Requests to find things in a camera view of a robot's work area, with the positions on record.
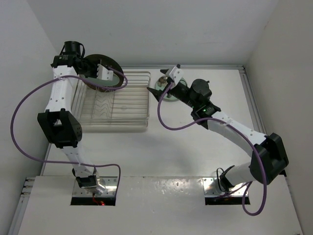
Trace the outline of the green flower plate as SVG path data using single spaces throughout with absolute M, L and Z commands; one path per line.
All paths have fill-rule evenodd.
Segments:
M 120 87 L 120 78 L 117 75 L 113 75 L 112 80 L 102 80 L 98 78 L 85 77 L 88 82 L 96 84 L 101 87 Z
M 165 90 L 166 86 L 168 85 L 167 83 L 167 77 L 164 75 L 164 76 L 161 76 L 155 83 L 155 89 L 156 90 L 160 90 L 160 91 L 163 91 Z M 164 100 L 165 101 L 168 101 L 168 102 L 174 102 L 174 101 L 178 101 L 177 98 L 175 98 L 173 95 L 171 94 L 167 94 L 165 97 L 164 97 Z

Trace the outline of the brown ceramic plate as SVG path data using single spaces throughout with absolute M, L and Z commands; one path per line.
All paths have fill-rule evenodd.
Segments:
M 99 64 L 103 65 L 107 69 L 113 71 L 113 74 L 117 75 L 120 78 L 120 85 L 122 86 L 124 83 L 124 72 L 121 68 L 121 66 L 112 58 L 102 55 L 102 54 L 91 54 L 86 56 L 85 58 L 89 58 L 91 60 L 99 60 Z M 96 84 L 93 84 L 91 82 L 88 82 L 87 80 L 84 81 L 84 83 L 91 89 L 97 90 L 99 92 L 111 92 L 114 91 L 116 88 L 120 87 L 101 87 Z

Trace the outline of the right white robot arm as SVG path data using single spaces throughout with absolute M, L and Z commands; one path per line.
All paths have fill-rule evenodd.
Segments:
M 181 82 L 183 70 L 180 65 L 161 70 L 166 77 L 163 90 L 148 88 L 161 103 L 171 95 L 192 108 L 193 123 L 198 124 L 233 142 L 251 158 L 242 165 L 227 168 L 217 180 L 221 191 L 227 192 L 240 183 L 257 181 L 266 188 L 289 164 L 282 138 L 272 133 L 266 135 L 235 121 L 211 101 L 209 81 L 195 79 L 190 86 Z

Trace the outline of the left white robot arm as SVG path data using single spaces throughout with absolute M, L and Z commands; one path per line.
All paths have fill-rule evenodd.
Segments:
M 59 55 L 53 59 L 53 78 L 49 102 L 37 121 L 47 140 L 67 156 L 72 164 L 72 172 L 80 188 L 92 195 L 99 194 L 100 179 L 80 144 L 83 131 L 78 120 L 71 113 L 72 94 L 75 78 L 79 72 L 86 72 L 83 62 L 84 46 L 75 41 L 67 41 Z

